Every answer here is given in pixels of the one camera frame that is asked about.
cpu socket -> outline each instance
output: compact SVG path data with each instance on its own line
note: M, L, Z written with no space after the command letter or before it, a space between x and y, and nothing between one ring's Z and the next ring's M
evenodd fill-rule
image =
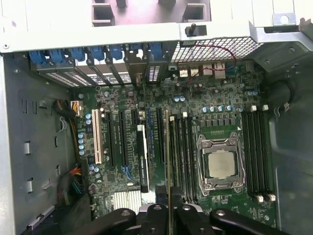
M197 149L199 186L204 196L211 190L236 190L244 185L245 169L236 132L228 139L219 140L207 140L199 135Z

white pci slot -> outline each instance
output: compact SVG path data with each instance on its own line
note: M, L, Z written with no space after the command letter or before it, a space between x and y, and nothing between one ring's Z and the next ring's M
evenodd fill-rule
M91 115L92 115L95 163L101 164L102 163L102 156L103 156L102 132L101 132L101 113L98 109L93 109L91 111Z

green circuit board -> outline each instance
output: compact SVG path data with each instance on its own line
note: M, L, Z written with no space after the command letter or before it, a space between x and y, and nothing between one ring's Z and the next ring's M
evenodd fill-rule
M244 148L242 115L238 110L240 108L250 110L251 105L257 107L262 105L262 98L258 94L249 95L247 92L259 91L263 74L263 71L251 73L232 71L226 73L226 79L223 80L209 76L194 79L180 78L175 81L168 78L161 84L143 84L141 88L126 85L101 87L97 90L76 89L74 99L81 100L84 107L84 116L77 118L78 131L85 134L85 153L82 159L99 169L98 172L91 170L86 177L87 184L92 186L89 188L89 193L92 197L94 217L98 218L116 209L118 204L116 200L132 197L129 192L135 192L140 204L156 202L156 187L167 185L168 182L166 158L162 153L162 149L165 151L165 110L175 118L187 113L190 118L188 134L191 145L196 146L199 134L204 134L207 139L216 140L229 138L230 134L235 132ZM231 111L226 109L228 105L231 106ZM102 163L95 164L93 123L86 124L85 114L91 114L92 110L101 108L103 110L101 134L105 153ZM144 118L140 118L140 111L144 112ZM124 115L124 127L121 126L121 113ZM140 192L140 165L136 136L137 125L140 124L146 127L150 179L148 193ZM120 135L122 128L124 128L123 140ZM124 160L127 158L128 171L123 168L123 157ZM189 185L184 185L182 189L184 203L198 204L206 214L215 208L231 209L276 227L275 202L252 201L246 184L236 191L214 190L204 196L198 186L197 166L194 170L195 184L190 181ZM191 173L191 169L184 171L184 175L177 175L178 172L175 167L171 169L171 185L180 186L179 179L182 179L181 182L186 180L185 178L188 177L186 174Z

motherboard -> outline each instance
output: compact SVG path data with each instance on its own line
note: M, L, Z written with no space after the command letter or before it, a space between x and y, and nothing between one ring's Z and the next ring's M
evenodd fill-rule
M227 208L276 227L262 70L76 89L94 218L146 203Z

metal grille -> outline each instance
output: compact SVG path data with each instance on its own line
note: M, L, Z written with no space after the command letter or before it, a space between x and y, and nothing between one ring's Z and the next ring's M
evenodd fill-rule
M156 82L157 81L157 75L160 70L160 66L152 66L150 67L149 71L149 81L150 82Z
M83 79L81 76L77 75L74 72L64 72L65 75L69 76L70 78L78 81L79 83L83 84L84 86L90 86L91 84Z
M78 87L77 84L73 83L72 81L64 78L63 76L57 74L56 72L51 72L51 73L46 73L47 76L59 81L59 82L62 82L70 87Z
M250 37L220 38L196 42L193 47L180 47L178 43L171 62L197 62L233 59L226 50L214 47L197 47L197 45L215 45L229 49L237 59L243 59L262 44Z

